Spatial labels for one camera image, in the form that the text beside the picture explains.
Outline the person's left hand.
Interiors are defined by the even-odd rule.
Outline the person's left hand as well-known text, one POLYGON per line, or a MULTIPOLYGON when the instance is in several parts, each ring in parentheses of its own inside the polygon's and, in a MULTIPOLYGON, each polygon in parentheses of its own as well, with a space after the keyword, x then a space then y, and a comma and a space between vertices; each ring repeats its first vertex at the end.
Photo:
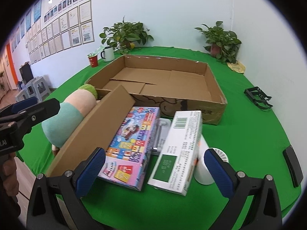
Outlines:
POLYGON ((1 169, 3 172, 3 187, 6 194, 11 197, 15 203, 18 203, 17 195, 19 193, 19 182, 17 179, 17 165, 15 161, 16 153, 10 153, 1 169))

